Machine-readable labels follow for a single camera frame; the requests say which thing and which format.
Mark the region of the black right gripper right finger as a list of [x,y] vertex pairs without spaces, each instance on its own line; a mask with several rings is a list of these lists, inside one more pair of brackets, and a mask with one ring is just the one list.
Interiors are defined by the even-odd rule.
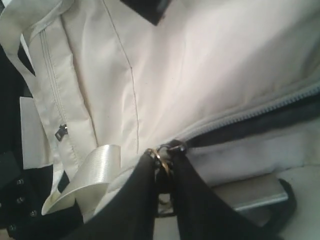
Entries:
[[182,147],[173,151],[174,210],[182,240],[279,240],[237,213],[203,181]]

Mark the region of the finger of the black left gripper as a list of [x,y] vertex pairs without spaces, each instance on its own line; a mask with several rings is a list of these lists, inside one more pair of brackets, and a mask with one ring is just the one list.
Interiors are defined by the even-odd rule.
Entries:
[[148,22],[157,26],[163,18],[171,0],[121,0],[127,7]]

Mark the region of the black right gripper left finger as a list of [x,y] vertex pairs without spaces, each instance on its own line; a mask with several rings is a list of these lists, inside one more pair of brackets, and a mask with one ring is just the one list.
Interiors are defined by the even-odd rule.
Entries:
[[146,151],[132,175],[97,216],[87,223],[85,240],[151,240],[157,208],[156,156]]

